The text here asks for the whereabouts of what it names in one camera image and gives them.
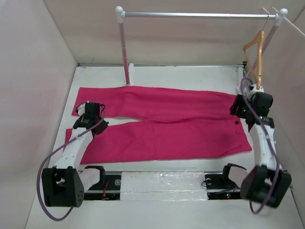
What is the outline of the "pink trousers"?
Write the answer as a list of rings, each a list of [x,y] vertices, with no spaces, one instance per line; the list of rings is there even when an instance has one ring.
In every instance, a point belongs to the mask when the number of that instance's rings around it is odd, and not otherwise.
[[[82,164],[208,159],[251,151],[234,95],[154,87],[80,88],[76,105],[104,104],[109,126],[87,147]]]

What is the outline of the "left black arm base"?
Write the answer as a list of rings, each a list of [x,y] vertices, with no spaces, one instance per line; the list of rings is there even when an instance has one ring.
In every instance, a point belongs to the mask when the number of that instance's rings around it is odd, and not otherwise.
[[[104,184],[93,185],[85,191],[84,200],[120,200],[121,174],[106,174]]]

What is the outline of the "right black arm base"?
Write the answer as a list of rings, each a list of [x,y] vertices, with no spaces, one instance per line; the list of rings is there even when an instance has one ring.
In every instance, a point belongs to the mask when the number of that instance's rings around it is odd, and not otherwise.
[[[201,186],[206,189],[208,200],[241,199],[239,187],[222,172],[207,172]]]

